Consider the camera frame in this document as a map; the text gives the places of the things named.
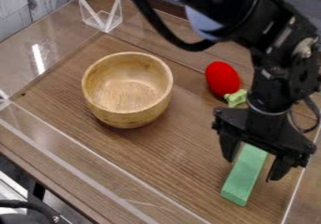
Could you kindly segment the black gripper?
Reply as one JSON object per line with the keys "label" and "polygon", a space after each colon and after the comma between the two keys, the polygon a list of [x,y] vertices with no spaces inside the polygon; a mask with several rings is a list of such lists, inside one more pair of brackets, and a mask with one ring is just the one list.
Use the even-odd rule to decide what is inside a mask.
{"label": "black gripper", "polygon": [[223,155],[228,162],[233,162],[241,142],[276,155],[268,182],[280,181],[292,168],[307,167],[316,153],[316,145],[289,121],[292,106],[287,104],[272,108],[249,101],[248,108],[219,107],[213,110],[212,128],[220,136]]}

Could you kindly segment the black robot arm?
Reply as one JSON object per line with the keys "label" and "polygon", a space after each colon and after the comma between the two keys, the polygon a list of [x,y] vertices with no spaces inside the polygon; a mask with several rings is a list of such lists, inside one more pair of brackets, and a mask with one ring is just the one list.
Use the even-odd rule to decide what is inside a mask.
{"label": "black robot arm", "polygon": [[321,90],[318,61],[319,35],[311,20],[285,0],[176,0],[202,39],[184,41],[169,29],[149,0],[132,0],[160,35],[178,48],[201,52],[235,41],[251,50],[253,64],[248,107],[213,110],[212,128],[223,154],[233,160],[247,142],[275,155],[268,179],[280,180],[291,169],[309,164],[316,144],[312,131],[295,119],[292,107],[304,102],[321,123],[312,94]]}

